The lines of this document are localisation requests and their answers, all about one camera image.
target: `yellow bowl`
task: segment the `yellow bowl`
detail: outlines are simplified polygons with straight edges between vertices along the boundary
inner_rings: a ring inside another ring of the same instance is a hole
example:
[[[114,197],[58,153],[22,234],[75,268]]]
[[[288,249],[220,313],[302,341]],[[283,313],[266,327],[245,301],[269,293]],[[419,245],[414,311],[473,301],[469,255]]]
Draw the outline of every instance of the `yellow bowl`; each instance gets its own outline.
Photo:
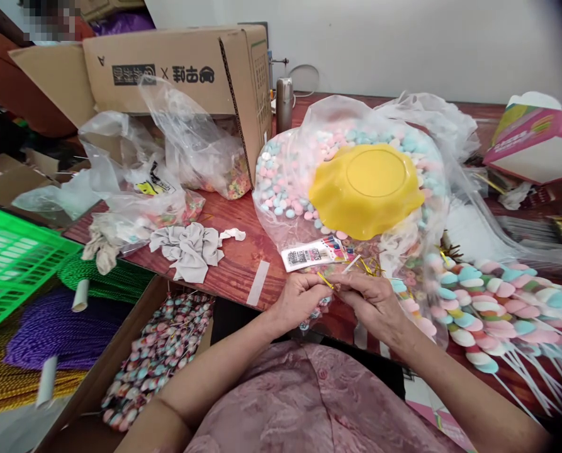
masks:
[[[317,168],[308,193],[331,230],[369,240],[424,202],[409,157],[385,143],[341,148]]]

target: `pink box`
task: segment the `pink box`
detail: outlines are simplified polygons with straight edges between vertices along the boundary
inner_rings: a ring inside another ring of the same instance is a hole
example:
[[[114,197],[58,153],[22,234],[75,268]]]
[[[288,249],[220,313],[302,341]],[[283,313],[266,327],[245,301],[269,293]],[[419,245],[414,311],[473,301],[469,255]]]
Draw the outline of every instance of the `pink box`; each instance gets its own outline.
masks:
[[[484,164],[534,184],[562,179],[562,110],[508,106]]]

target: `person's right hand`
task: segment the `person's right hand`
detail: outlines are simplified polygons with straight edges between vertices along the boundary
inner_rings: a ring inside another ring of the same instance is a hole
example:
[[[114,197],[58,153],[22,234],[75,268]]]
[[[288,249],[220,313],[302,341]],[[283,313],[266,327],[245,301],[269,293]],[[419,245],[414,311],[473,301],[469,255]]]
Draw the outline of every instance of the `person's right hand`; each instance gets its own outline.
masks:
[[[354,309],[369,332],[389,347],[400,342],[411,329],[417,329],[398,304],[389,280],[356,272],[334,274],[328,280],[340,285],[340,299]]]

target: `human hand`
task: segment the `human hand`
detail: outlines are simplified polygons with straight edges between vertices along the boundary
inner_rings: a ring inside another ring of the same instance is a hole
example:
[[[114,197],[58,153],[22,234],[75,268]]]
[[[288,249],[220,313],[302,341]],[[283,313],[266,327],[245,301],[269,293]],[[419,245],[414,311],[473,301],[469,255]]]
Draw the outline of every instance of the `human hand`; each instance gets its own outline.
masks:
[[[333,291],[314,274],[290,274],[277,302],[266,313],[271,314],[278,335],[284,335],[304,322],[321,299]]]
[[[351,306],[358,320],[386,345],[399,344],[405,332],[417,329],[398,304],[389,280],[355,272],[334,274],[327,280],[339,285],[336,287],[339,298]]]

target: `green basket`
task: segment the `green basket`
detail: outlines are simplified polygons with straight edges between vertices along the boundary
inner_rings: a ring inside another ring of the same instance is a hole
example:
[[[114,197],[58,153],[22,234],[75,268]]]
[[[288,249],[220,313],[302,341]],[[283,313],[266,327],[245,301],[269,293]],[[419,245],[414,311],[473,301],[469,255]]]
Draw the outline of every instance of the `green basket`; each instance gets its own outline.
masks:
[[[0,211],[0,323],[81,245]]]

